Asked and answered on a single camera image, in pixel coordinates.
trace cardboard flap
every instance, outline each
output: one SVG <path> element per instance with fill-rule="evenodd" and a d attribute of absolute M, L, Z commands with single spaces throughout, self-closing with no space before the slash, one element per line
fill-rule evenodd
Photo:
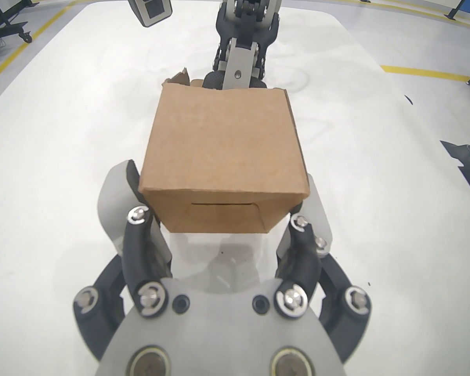
<path fill-rule="evenodd" d="M 190 76 L 188 75 L 188 70 L 186 69 L 186 67 L 174 77 L 171 77 L 170 79 L 165 79 L 165 81 L 162 83 L 162 86 L 166 83 L 176 83 L 183 86 L 190 86 Z"/>

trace robotic arm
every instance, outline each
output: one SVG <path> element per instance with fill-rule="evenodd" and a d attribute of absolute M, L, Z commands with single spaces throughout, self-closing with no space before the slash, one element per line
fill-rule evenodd
<path fill-rule="evenodd" d="M 144 27 L 172 15 L 170 0 L 129 0 Z M 222 0 L 216 20 L 221 41 L 204 79 L 210 89 L 266 87 L 265 57 L 277 38 L 282 0 Z"/>

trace white table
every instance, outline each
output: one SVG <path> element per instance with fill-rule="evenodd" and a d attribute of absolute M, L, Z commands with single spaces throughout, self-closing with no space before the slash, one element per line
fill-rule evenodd
<path fill-rule="evenodd" d="M 72 299 L 115 254 L 99 188 L 113 165 L 141 167 L 163 80 L 210 71 L 217 8 L 174 1 L 169 20 L 144 29 L 127 2 L 90 5 L 0 97 L 0 375 L 95 373 Z M 280 15 L 266 81 L 289 91 L 332 253 L 373 302 L 347 373 L 470 375 L 470 188 L 339 22 Z M 240 283 L 267 279 L 284 224 L 169 237 L 173 272 L 202 286 L 222 246 Z"/>

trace open cardboard box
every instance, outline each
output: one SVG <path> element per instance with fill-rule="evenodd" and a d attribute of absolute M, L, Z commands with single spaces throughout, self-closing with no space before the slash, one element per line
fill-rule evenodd
<path fill-rule="evenodd" d="M 167 79 L 139 191 L 172 233 L 267 233 L 310 187 L 287 92 Z"/>

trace yellow tape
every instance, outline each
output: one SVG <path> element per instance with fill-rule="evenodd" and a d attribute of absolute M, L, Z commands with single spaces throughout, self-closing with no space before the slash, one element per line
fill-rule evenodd
<path fill-rule="evenodd" d="M 66 13 L 71 7 L 75 5 L 76 2 L 71 2 L 66 7 L 58 11 L 49 21 L 47 21 L 42 27 L 40 27 L 35 33 L 32 34 L 31 37 L 36 39 L 40 34 L 42 34 L 45 30 L 47 30 L 59 17 Z M 7 57 L 1 64 L 0 64 L 0 74 L 11 64 L 17 56 L 19 56 L 24 49 L 28 47 L 28 43 L 21 44 L 9 57 Z"/>
<path fill-rule="evenodd" d="M 422 77 L 436 77 L 437 79 L 455 80 L 457 82 L 468 82 L 468 80 L 470 80 L 469 76 L 464 76 L 462 74 L 436 72 L 434 70 L 413 69 L 411 67 L 399 66 L 382 66 L 381 68 L 387 73 L 407 74 Z"/>
<path fill-rule="evenodd" d="M 63 14 L 65 14 L 75 4 L 80 3 L 80 2 L 89 2 L 89 1 L 99 1 L 99 0 L 74 0 L 70 2 L 66 7 L 58 11 L 49 21 L 47 21 L 44 25 L 42 25 L 35 33 L 33 33 L 32 35 L 33 39 L 36 39 L 38 36 L 40 36 L 57 19 L 59 19 Z M 352 2 L 352 0 L 335 0 L 335 1 Z M 382 7 L 384 6 L 393 7 L 390 5 L 384 5 L 384 4 L 373 3 L 373 2 L 371 4 L 382 6 Z M 418 13 L 418 11 L 416 10 L 405 9 L 403 7 L 395 7 L 395 8 L 402 9 L 403 11 L 414 11 Z M 0 64 L 0 74 L 24 51 L 24 49 L 26 49 L 26 47 L 28 47 L 28 44 L 23 43 Z M 414 68 L 409 68 L 409 67 L 398 67 L 398 66 L 381 66 L 381 67 L 387 73 L 398 73 L 398 74 L 406 74 L 406 75 L 413 75 L 413 76 L 434 77 L 434 78 L 439 78 L 439 79 L 455 80 L 459 82 L 468 82 L 468 80 L 470 80 L 470 77 L 468 76 L 458 75 L 458 74 L 453 74 L 453 73 L 437 72 L 434 70 L 414 69 Z"/>

